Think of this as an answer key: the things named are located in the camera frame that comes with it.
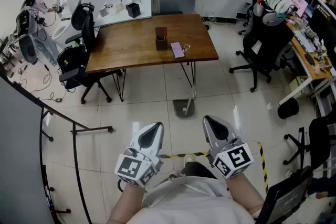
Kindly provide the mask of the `brown pen holder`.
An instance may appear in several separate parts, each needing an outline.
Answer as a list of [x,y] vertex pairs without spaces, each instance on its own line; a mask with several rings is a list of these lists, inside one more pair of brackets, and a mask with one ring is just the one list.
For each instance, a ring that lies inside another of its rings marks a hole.
[[163,35],[167,27],[156,27],[155,28],[155,45],[156,50],[168,50],[168,42],[163,39]]

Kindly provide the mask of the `black round stool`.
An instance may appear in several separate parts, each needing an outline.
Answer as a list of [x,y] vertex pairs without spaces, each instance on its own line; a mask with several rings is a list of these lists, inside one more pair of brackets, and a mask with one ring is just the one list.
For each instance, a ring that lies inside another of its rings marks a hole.
[[299,104],[295,98],[290,98],[285,103],[279,106],[277,113],[281,119],[287,119],[297,115],[299,112]]

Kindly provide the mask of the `black wheeled rack frame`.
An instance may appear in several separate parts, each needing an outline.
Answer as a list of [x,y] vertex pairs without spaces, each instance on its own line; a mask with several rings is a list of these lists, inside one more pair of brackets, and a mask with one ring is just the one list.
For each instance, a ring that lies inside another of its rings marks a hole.
[[73,131],[76,131],[77,135],[92,135],[92,139],[95,140],[99,138],[100,131],[108,131],[111,133],[113,131],[113,127],[104,126],[84,128],[83,125],[75,123],[74,120],[56,111],[56,109],[44,104],[42,115],[43,123],[46,123],[48,116],[50,117],[50,124],[45,125],[42,129],[45,133],[55,139],[55,148],[50,150],[50,160],[55,162],[57,165],[63,165],[75,169],[74,181],[78,187],[81,205],[83,206],[84,222],[92,224],[80,180],[78,153],[74,151],[74,148],[77,148],[77,146],[73,145]]

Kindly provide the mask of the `grey partition panel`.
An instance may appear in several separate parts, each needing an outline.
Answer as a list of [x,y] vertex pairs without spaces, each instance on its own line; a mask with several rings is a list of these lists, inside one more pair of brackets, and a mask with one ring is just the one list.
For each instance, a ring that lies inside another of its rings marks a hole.
[[0,224],[61,224],[43,182],[42,114],[0,77]]

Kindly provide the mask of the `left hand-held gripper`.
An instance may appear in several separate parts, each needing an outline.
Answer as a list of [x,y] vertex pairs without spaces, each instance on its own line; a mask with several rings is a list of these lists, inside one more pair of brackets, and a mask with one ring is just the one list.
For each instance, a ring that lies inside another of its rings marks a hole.
[[125,183],[144,188],[163,165],[159,157],[163,136],[162,122],[135,132],[125,152],[119,155],[114,173]]

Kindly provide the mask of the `black backpack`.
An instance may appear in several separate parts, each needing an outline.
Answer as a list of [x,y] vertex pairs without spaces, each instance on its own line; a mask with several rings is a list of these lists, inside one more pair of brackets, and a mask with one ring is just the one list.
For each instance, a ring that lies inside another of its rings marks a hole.
[[85,66],[87,62],[88,54],[84,45],[68,46],[57,58],[57,63],[62,73]]

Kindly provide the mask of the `black mesh office chair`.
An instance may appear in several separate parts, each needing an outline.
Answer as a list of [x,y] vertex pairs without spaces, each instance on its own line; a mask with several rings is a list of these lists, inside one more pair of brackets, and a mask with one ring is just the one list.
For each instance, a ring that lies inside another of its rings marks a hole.
[[[73,41],[78,43],[78,45],[84,45],[88,54],[88,62],[91,51],[96,43],[96,36],[95,36],[95,29],[94,29],[94,21],[93,21],[93,11],[94,6],[91,3],[82,3],[81,1],[78,2],[72,17],[71,17],[71,24],[74,29],[80,31],[80,33],[71,36],[68,38],[65,43],[69,44]],[[126,70],[118,69],[114,71],[100,71],[96,73],[87,73],[86,68],[88,62],[85,66],[80,66],[72,71],[62,73],[59,75],[59,81],[61,84],[64,85],[66,90],[74,89],[78,86],[84,86],[86,89],[81,96],[81,104],[85,104],[85,97],[92,88],[94,84],[97,84],[98,87],[102,90],[102,92],[106,96],[106,101],[110,103],[112,98],[109,96],[105,88],[103,87],[100,80],[102,78],[108,76],[117,75],[117,79],[123,76],[126,73]]]

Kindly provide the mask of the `colourful patterned cloth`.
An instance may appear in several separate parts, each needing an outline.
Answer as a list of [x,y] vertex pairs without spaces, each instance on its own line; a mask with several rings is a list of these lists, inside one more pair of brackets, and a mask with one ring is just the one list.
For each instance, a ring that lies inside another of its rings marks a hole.
[[275,11],[279,17],[293,15],[298,11],[292,0],[258,0],[257,3],[265,9]]

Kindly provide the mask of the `grey dustpan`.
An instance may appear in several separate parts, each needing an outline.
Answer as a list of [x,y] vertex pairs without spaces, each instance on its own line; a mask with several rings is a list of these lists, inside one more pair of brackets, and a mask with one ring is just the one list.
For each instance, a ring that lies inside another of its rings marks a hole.
[[197,98],[196,85],[192,85],[191,95],[188,99],[173,100],[175,115],[178,118],[189,118],[195,114],[195,100]]

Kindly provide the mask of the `black flat screen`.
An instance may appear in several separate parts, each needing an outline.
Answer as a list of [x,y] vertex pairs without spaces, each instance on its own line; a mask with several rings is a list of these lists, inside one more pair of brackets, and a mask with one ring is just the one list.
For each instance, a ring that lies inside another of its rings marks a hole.
[[289,178],[271,186],[255,224],[282,224],[306,200],[313,169],[306,166]]

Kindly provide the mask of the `yellow black floor tape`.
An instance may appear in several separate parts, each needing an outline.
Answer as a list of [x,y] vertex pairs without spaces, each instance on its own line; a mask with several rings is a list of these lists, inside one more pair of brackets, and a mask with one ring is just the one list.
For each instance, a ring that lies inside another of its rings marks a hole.
[[266,194],[268,194],[269,188],[268,188],[267,170],[266,170],[265,157],[264,157],[262,143],[258,142],[258,146],[259,146],[259,152],[260,152],[260,157],[261,157],[263,178],[264,178],[264,183],[265,183],[265,192]]
[[196,153],[186,153],[186,154],[176,154],[176,155],[166,155],[166,154],[160,154],[159,158],[164,158],[164,159],[173,159],[173,158],[184,158],[185,156],[206,156],[209,154],[209,152],[196,152]]

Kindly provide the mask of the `wooden desk with white frame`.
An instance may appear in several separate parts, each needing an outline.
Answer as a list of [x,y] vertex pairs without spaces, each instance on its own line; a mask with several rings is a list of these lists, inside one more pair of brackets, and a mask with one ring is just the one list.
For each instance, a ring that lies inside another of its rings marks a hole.
[[310,98],[317,98],[317,96],[327,87],[331,87],[332,93],[336,99],[336,71],[333,67],[326,67],[325,71],[320,71],[316,73],[317,68],[320,68],[319,62],[313,58],[314,64],[311,65],[306,59],[305,55],[309,54],[314,57],[314,54],[307,53],[302,48],[300,40],[294,36],[291,40],[291,46],[301,66],[304,68],[307,78],[300,85],[298,85],[294,90],[292,90],[287,96],[279,101],[279,105],[284,104],[290,98],[294,98],[299,92],[301,92],[305,87],[309,86],[311,88]]

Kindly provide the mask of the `person's leg with shoe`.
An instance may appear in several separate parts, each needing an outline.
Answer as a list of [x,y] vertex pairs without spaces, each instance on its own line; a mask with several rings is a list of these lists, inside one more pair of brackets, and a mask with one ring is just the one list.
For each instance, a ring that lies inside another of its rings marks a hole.
[[184,157],[184,168],[181,170],[181,174],[184,176],[217,179],[209,169],[207,169],[201,163],[197,162],[195,157],[192,155],[186,155]]

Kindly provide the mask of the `black gaming chair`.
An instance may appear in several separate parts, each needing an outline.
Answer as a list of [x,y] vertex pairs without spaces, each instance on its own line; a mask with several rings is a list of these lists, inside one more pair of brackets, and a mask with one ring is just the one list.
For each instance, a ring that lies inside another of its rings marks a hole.
[[287,16],[279,17],[275,11],[265,9],[257,1],[252,6],[249,28],[243,38],[244,50],[236,51],[236,55],[242,56],[248,64],[229,69],[230,73],[246,69],[253,72],[251,92],[257,88],[257,73],[263,74],[267,83],[271,82],[270,73],[278,66],[276,62],[281,57],[280,52],[293,38],[293,32],[285,22]]

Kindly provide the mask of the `black square container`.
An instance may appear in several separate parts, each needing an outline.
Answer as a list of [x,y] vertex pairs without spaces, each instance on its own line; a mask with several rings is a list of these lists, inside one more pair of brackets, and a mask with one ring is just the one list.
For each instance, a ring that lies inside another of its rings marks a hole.
[[131,18],[136,18],[141,15],[140,6],[137,3],[130,3],[126,5],[126,9]]

